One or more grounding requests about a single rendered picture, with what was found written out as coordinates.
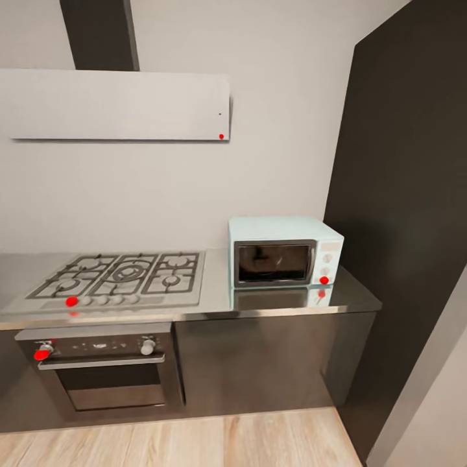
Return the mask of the microwave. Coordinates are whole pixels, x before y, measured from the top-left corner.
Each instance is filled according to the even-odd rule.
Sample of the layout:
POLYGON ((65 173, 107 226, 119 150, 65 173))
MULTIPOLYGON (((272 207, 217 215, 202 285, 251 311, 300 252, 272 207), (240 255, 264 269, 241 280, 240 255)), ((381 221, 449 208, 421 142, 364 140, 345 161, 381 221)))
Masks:
POLYGON ((230 285, 333 283, 344 237, 315 216, 229 217, 230 285))

